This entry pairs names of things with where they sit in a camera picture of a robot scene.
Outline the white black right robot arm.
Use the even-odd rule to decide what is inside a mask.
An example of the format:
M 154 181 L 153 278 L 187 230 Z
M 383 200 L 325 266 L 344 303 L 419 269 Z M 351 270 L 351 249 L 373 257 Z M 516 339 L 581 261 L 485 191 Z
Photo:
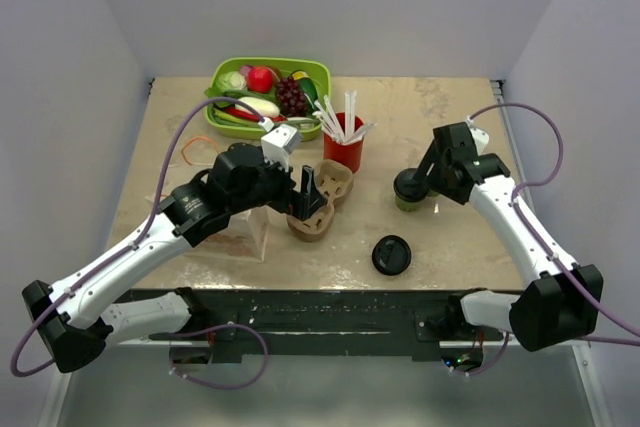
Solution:
M 513 334 L 535 352 L 594 332 L 604 280 L 597 267 L 579 265 L 562 249 L 515 193 L 499 156 L 483 153 L 486 132 L 466 123 L 433 131 L 423 158 L 428 190 L 471 205 L 511 256 L 524 289 L 503 294 L 474 289 L 455 294 L 445 316 L 448 333 L 469 339 L 480 327 Z

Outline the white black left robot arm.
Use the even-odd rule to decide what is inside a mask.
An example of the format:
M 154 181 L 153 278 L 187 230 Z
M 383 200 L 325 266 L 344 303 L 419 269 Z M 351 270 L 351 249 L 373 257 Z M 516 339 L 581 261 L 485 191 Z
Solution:
M 226 229 L 236 214 L 267 206 L 307 220 L 326 203 L 310 166 L 303 166 L 295 182 L 291 168 L 262 148 L 235 143 L 211 168 L 175 187 L 136 231 L 92 263 L 53 284 L 29 283 L 22 297 L 30 330 L 62 373 L 85 367 L 110 344 L 146 334 L 196 339 L 206 330 L 207 315 L 188 294 L 129 305 L 116 301 L 155 268 Z

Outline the black coffee lid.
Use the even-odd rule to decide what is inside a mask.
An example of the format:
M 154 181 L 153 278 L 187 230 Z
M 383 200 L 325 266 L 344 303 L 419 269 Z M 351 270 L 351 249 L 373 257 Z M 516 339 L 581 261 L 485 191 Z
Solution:
M 404 202 L 420 202 L 427 197 L 428 192 L 420 192 L 414 181 L 417 168 L 406 168 L 400 171 L 393 181 L 396 197 Z

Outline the paper bag orange handles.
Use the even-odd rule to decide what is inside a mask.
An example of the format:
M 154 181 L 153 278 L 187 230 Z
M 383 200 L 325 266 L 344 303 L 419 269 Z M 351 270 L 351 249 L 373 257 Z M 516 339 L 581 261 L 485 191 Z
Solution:
M 180 150 L 171 156 L 160 200 L 164 200 L 179 185 L 191 180 L 199 171 L 210 168 L 215 157 L 223 151 L 216 141 L 204 135 L 181 140 L 178 147 Z M 262 262 L 269 225 L 265 207 L 242 212 L 230 219 L 226 229 L 208 237 L 195 249 L 187 252 L 186 256 Z

